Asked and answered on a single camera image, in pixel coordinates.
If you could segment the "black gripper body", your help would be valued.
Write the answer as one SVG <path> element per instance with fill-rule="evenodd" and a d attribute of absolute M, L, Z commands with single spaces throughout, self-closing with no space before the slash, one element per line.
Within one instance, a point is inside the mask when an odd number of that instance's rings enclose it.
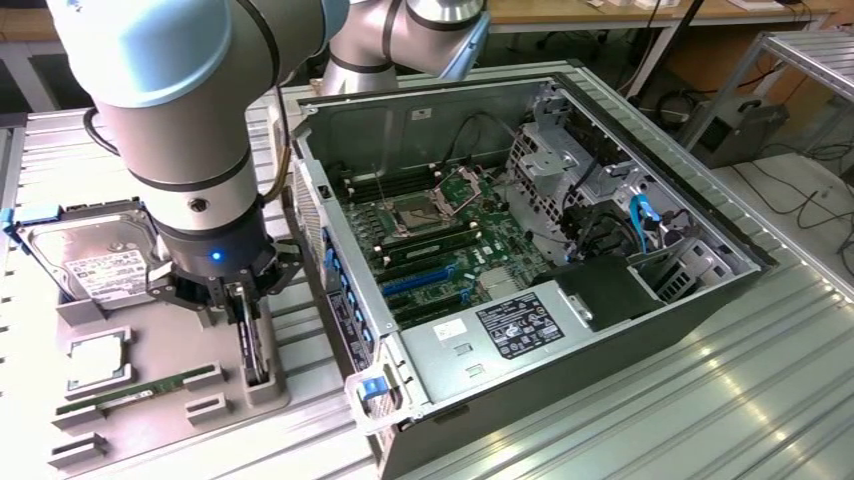
<path fill-rule="evenodd" d="M 277 255 L 261 202 L 254 202 L 234 221 L 213 229 L 182 230 L 159 220 L 154 223 L 176 272 L 194 281 L 234 279 L 242 270 L 258 275 Z"/>

